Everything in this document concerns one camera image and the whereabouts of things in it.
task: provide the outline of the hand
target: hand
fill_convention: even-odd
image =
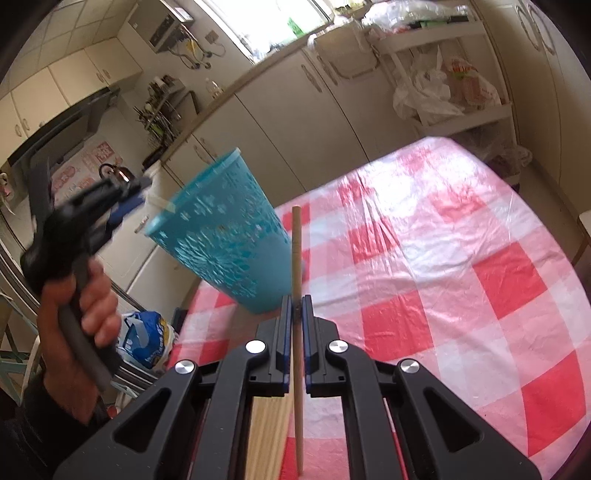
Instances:
[[[90,260],[88,269],[89,282],[80,295],[82,329],[93,335],[96,346],[102,348],[112,344],[119,335],[118,298],[98,261]],[[86,425],[92,418],[99,391],[74,357],[57,323],[58,308],[70,302],[75,289],[74,275],[48,281],[41,293],[37,327],[47,367],[45,388],[63,410]]]

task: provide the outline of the table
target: table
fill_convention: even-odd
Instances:
[[[550,478],[591,414],[591,308],[521,198],[428,138],[279,207],[288,230],[295,204],[315,314],[376,360],[419,360]],[[169,364],[218,360],[264,318],[203,284]],[[340,399],[304,412],[303,478],[348,478]],[[290,430],[282,480],[297,478]]]

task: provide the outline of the cabinet handle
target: cabinet handle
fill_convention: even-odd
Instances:
[[[201,160],[203,163],[205,163],[205,165],[211,165],[212,164],[212,161],[209,158],[203,158],[201,156],[201,152],[199,151],[199,147],[197,145],[194,145],[193,146],[193,150],[195,150],[195,153],[199,157],[199,160]]]
[[[538,32],[538,35],[540,36],[540,39],[542,41],[542,45],[545,47],[546,50],[548,50],[548,53],[550,55],[556,55],[556,48],[554,45],[554,40],[552,39],[552,35],[550,35],[550,30],[548,30],[548,26],[545,24],[544,20],[542,19],[542,17],[538,13],[538,11],[534,7],[532,7],[531,4],[527,5],[527,11],[530,13],[531,20],[534,23],[534,26]],[[540,27],[538,26],[538,22],[535,21],[534,13],[535,13],[535,16],[540,19],[540,22],[542,22],[542,25],[544,26],[544,29],[546,30],[546,34],[548,35],[548,38],[550,39],[550,43],[552,44],[552,46],[548,45],[546,43],[546,40],[544,40],[544,36],[542,35],[542,32],[540,31]]]
[[[213,147],[209,144],[209,142],[207,140],[205,140],[203,137],[201,137],[199,139],[199,141],[201,142],[201,145],[203,145],[203,148],[205,148],[205,151],[207,153],[209,153],[209,155],[213,158],[216,159],[217,158],[217,153],[216,151],[213,149]]]
[[[537,51],[541,51],[542,49],[540,48],[540,44],[539,43],[534,43],[534,41],[530,37],[530,33],[527,31],[527,28],[525,27],[525,23],[523,22],[522,15],[526,15],[526,13],[521,8],[521,5],[516,5],[515,6],[515,12],[517,12],[517,16],[519,17],[519,21],[521,22],[521,28],[523,28],[523,31],[525,32],[525,35],[527,36],[527,39],[531,42],[531,44],[534,46],[534,48]]]
[[[335,84],[335,86],[338,85],[338,82],[336,81],[336,78],[333,77],[332,72],[330,71],[329,66],[326,64],[326,62],[322,59],[322,57],[320,55],[318,55],[318,61],[322,65],[322,69],[329,76],[330,80],[332,80],[332,82]]]
[[[316,88],[316,90],[318,90],[318,93],[322,93],[322,88],[320,88],[320,85],[318,84],[318,82],[316,81],[316,78],[309,72],[309,70],[306,68],[306,65],[304,65],[303,63],[301,64],[301,69],[304,70],[304,73],[306,74],[306,76],[308,77],[308,80],[310,81],[310,83],[312,85],[314,85],[314,87]]]

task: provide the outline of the black tool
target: black tool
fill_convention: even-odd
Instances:
[[[176,363],[68,458],[54,480],[242,479],[252,396],[287,392],[292,314],[285,297],[281,316],[261,323],[255,340],[224,360]],[[341,397],[352,480],[541,479],[533,463],[417,361],[372,360],[341,340],[333,322],[314,317],[310,296],[302,317],[307,392]]]
[[[88,277],[88,259],[113,235],[128,213],[141,205],[142,190],[151,185],[146,177],[129,182],[110,176],[54,207],[47,163],[29,173],[31,216],[36,225],[33,243],[21,256],[27,283],[40,295],[47,280],[64,278],[74,272],[76,292],[70,304],[59,310],[59,325],[78,361],[101,391],[121,366],[114,346],[98,349],[80,327],[80,292]],[[101,218],[111,211],[107,220]]]
[[[252,397],[287,393],[290,355],[291,299],[285,297],[281,316],[262,322],[254,340],[223,360],[201,367],[190,360],[176,363],[53,478],[243,478]]]

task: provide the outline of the plastic cup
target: plastic cup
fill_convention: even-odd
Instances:
[[[291,290],[291,241],[240,150],[223,155],[173,199],[146,235],[252,313]]]

